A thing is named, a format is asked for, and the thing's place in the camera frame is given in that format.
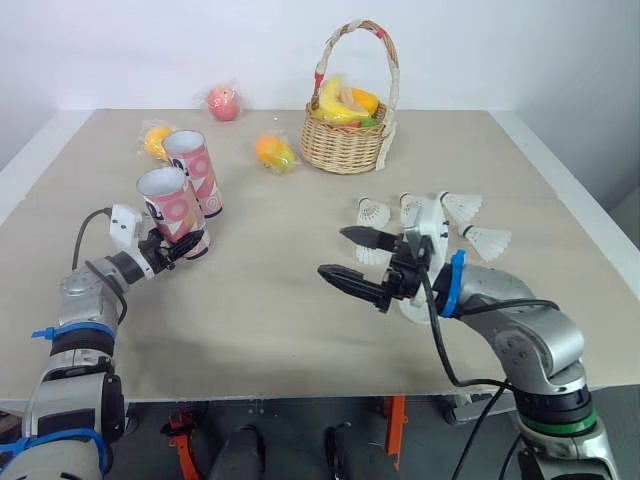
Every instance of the green ring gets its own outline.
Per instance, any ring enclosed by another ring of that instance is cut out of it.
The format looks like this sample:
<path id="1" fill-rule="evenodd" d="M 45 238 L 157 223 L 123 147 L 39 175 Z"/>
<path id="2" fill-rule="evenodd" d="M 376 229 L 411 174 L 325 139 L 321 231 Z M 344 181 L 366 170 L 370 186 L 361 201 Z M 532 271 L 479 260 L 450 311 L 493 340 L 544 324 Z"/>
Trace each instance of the green ring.
<path id="1" fill-rule="evenodd" d="M 596 409 L 594 408 L 593 410 L 591 410 L 591 413 L 589 413 L 589 415 L 587 415 L 579 422 L 562 423 L 557 425 L 536 422 L 535 420 L 531 420 L 524 415 L 520 415 L 520 418 L 522 419 L 522 423 L 524 423 L 532 430 L 535 430 L 536 432 L 545 433 L 547 435 L 553 435 L 557 437 L 564 437 L 584 432 L 585 430 L 593 427 L 596 424 L 596 420 L 598 419 L 598 414 L 596 413 Z"/>

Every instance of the pink cup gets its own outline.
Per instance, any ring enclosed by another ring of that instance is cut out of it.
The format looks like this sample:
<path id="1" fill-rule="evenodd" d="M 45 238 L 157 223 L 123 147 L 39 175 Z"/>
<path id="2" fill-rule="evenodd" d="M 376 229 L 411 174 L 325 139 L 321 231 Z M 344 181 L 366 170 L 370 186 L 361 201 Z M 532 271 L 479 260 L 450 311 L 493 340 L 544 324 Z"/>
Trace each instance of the pink cup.
<path id="1" fill-rule="evenodd" d="M 204 230 L 198 244 L 185 255 L 195 260 L 209 251 L 211 238 L 186 175 L 179 168 L 163 167 L 145 173 L 136 184 L 147 209 L 165 240 L 176 243 L 187 233 Z"/>
<path id="2" fill-rule="evenodd" d="M 193 130 L 178 130 L 168 135 L 162 146 L 173 166 L 187 174 L 204 216 L 211 218 L 220 213 L 222 196 L 218 190 L 204 136 Z"/>

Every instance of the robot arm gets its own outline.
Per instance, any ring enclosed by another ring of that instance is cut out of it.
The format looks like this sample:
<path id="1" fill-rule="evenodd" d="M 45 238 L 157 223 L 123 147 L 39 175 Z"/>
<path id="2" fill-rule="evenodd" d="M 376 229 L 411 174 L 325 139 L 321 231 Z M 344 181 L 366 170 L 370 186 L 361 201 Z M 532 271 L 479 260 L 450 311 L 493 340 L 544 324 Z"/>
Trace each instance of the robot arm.
<path id="1" fill-rule="evenodd" d="M 25 411 L 23 438 L 10 449 L 0 446 L 15 457 L 0 474 L 2 480 L 97 480 L 110 468 L 109 444 L 124 431 L 114 362 L 116 334 L 126 313 L 123 295 L 141 278 L 173 269 L 202 236 L 192 232 L 164 247 L 153 229 L 140 241 L 141 218 L 134 213 L 114 206 L 112 236 L 114 228 L 122 232 L 116 244 L 124 250 L 72 271 L 60 287 L 59 327 L 33 335 L 50 340 L 51 352 Z"/>
<path id="2" fill-rule="evenodd" d="M 523 478 L 617 479 L 580 360 L 582 332 L 550 305 L 496 308 L 523 298 L 535 296 L 508 273 L 473 265 L 462 269 L 457 311 L 462 322 L 487 340 L 513 386 L 527 445 L 519 455 Z"/>
<path id="3" fill-rule="evenodd" d="M 520 279 L 499 270 L 454 260 L 441 268 L 432 288 L 434 242 L 429 235 L 405 232 L 341 231 L 359 245 L 393 253 L 380 285 L 340 265 L 322 265 L 318 272 L 382 312 L 392 298 L 412 299 L 421 288 L 431 291 L 427 299 L 436 292 L 433 307 L 441 316 L 459 318 L 485 338 L 516 400 L 526 444 L 519 454 L 523 478 L 616 480 L 604 424 L 593 409 L 580 360 L 584 337 L 578 326 L 553 302 L 537 300 Z M 431 321 L 438 322 L 437 315 Z"/>

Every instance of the red apple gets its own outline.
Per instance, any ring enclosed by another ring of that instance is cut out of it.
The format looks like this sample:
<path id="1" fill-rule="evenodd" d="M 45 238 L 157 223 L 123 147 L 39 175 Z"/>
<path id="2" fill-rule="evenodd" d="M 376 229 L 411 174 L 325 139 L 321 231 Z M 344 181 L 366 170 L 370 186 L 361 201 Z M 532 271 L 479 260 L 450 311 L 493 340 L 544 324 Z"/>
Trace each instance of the red apple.
<path id="1" fill-rule="evenodd" d="M 209 111 L 218 120 L 228 122 L 238 115 L 240 101 L 236 91 L 230 87 L 216 87 L 207 97 Z"/>

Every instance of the basket handle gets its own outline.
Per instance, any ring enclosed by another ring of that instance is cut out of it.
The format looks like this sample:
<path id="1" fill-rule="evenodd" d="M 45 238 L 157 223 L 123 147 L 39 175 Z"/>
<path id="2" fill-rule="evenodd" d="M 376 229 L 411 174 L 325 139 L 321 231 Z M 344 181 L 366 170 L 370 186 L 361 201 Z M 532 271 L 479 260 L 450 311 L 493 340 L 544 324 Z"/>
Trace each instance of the basket handle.
<path id="1" fill-rule="evenodd" d="M 320 84 L 324 79 L 324 73 L 327 70 L 327 63 L 329 61 L 329 55 L 331 55 L 331 50 L 333 50 L 333 46 L 340 39 L 340 37 L 347 33 L 351 33 L 358 28 L 362 28 L 373 33 L 376 37 L 382 40 L 385 48 L 387 49 L 387 59 L 389 60 L 389 70 L 391 71 L 391 89 L 389 91 L 387 113 L 385 114 L 382 122 L 385 125 L 388 125 L 393 118 L 393 113 L 396 109 L 396 105 L 398 104 L 400 83 L 400 67 L 398 66 L 398 54 L 396 53 L 396 47 L 393 45 L 393 41 L 391 40 L 391 37 L 386 32 L 386 30 L 377 23 L 372 22 L 371 20 L 355 20 L 351 23 L 347 23 L 346 25 L 336 30 L 333 35 L 331 35 L 331 38 L 327 40 L 327 46 L 324 49 L 322 58 L 316 66 L 316 84 L 313 89 L 313 95 L 311 96 L 311 108 L 313 110 L 318 108 L 318 94 L 320 91 Z"/>

